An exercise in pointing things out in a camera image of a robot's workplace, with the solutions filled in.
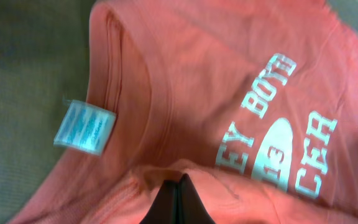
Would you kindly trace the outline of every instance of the white lettering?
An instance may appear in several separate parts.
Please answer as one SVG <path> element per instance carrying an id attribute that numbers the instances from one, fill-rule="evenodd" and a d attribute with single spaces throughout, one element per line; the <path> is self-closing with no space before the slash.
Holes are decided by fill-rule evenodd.
<path id="1" fill-rule="evenodd" d="M 313 119 L 318 121 L 318 127 L 313 127 Z M 306 134 L 312 134 L 316 136 L 318 139 L 322 140 L 325 145 L 328 145 L 330 134 L 323 134 L 323 126 L 327 126 L 331 132 L 335 130 L 337 124 L 337 120 L 329 120 L 323 116 L 321 116 L 317 111 L 313 111 L 309 114 L 309 122 L 308 129 L 306 130 Z"/>
<path id="2" fill-rule="evenodd" d="M 254 91 L 249 91 L 244 97 L 244 100 L 241 103 L 242 108 L 247 108 L 254 114 L 258 115 L 260 119 L 262 119 L 267 111 L 268 104 L 267 102 L 260 98 Z"/>
<path id="3" fill-rule="evenodd" d="M 229 159 L 223 158 L 223 153 L 226 151 L 226 145 L 221 144 L 218 150 L 218 154 L 216 155 L 215 164 L 217 166 L 227 166 L 233 169 L 236 169 L 240 172 L 240 174 L 244 174 L 244 170 L 246 169 L 248 154 L 242 153 L 242 163 L 236 163 L 239 155 L 234 152 L 229 152 Z"/>
<path id="4" fill-rule="evenodd" d="M 283 70 L 288 76 L 291 76 L 292 72 L 296 68 L 296 63 L 282 54 L 274 54 L 273 57 L 268 61 L 266 69 L 270 72 L 277 68 Z"/>
<path id="5" fill-rule="evenodd" d="M 252 147 L 254 143 L 254 138 L 247 138 L 244 135 L 242 135 L 237 129 L 236 129 L 236 123 L 233 121 L 230 124 L 229 131 L 226 132 L 223 136 L 223 143 L 227 141 L 241 141 L 244 144 L 248 145 L 248 147 Z"/>
<path id="6" fill-rule="evenodd" d="M 327 165 L 327 160 L 326 160 L 326 154 L 327 154 L 327 149 L 322 148 L 321 151 L 317 148 L 313 148 L 311 150 L 311 157 L 308 156 L 308 146 L 310 143 L 310 139 L 305 138 L 305 140 L 303 141 L 303 157 L 301 160 L 301 164 L 305 165 L 306 163 L 321 170 L 322 174 L 327 174 L 328 171 L 328 165 Z M 317 161 L 317 158 L 321 156 L 323 158 L 323 162 L 319 162 Z"/>
<path id="7" fill-rule="evenodd" d="M 258 87 L 258 84 L 263 85 L 270 94 L 266 94 L 261 88 Z M 268 81 L 264 80 L 263 78 L 257 77 L 254 82 L 252 83 L 252 89 L 258 94 L 260 97 L 262 97 L 265 101 L 271 101 L 274 96 L 276 95 L 277 89 L 272 86 Z"/>
<path id="8" fill-rule="evenodd" d="M 260 73 L 259 73 L 259 77 L 260 78 L 275 78 L 278 81 L 281 81 L 282 85 L 285 86 L 287 84 L 287 78 L 285 78 L 284 76 L 277 74 L 275 72 L 269 72 L 267 71 L 267 69 L 263 69 Z"/>
<path id="9" fill-rule="evenodd" d="M 301 177 L 304 177 L 306 175 L 306 169 L 301 168 L 298 170 L 298 173 L 296 174 L 296 182 L 295 182 L 295 190 L 298 193 L 301 193 L 305 196 L 316 198 L 318 197 L 320 193 L 320 187 L 321 187 L 321 178 L 319 175 L 314 176 L 314 182 L 316 183 L 316 190 L 312 191 L 304 186 L 300 185 Z"/>

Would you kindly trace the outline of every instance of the floor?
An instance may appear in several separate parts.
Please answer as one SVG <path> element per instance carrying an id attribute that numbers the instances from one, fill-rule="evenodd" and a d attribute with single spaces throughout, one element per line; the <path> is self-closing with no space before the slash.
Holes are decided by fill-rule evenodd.
<path id="1" fill-rule="evenodd" d="M 358 30 L 358 3 L 331 0 Z M 67 99 L 88 84 L 93 0 L 0 1 L 0 223 L 30 198 L 63 149 L 53 138 Z"/>

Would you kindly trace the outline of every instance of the pink t-shirt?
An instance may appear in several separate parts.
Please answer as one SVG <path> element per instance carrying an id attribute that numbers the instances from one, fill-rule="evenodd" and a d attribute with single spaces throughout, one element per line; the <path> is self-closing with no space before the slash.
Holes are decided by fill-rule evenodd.
<path id="1" fill-rule="evenodd" d="M 90 47 L 112 135 L 12 223 L 137 223 L 173 171 L 217 223 L 358 222 L 358 36 L 324 1 L 99 1 Z"/>

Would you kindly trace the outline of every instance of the clothing tag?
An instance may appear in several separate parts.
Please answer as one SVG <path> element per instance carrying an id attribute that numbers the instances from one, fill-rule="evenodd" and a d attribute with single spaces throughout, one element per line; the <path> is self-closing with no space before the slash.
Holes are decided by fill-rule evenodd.
<path id="1" fill-rule="evenodd" d="M 74 147 L 100 155 L 106 145 L 116 115 L 97 106 L 73 100 L 53 145 Z"/>

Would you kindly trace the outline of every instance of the t-shirt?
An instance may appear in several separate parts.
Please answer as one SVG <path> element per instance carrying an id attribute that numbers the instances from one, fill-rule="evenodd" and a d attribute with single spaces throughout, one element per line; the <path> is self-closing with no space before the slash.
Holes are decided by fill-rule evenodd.
<path id="1" fill-rule="evenodd" d="M 217 223 L 358 222 L 358 35 L 324 1 L 108 0 L 89 23 L 87 102 L 114 130 L 13 223 L 139 222 L 145 166 L 189 173 Z"/>

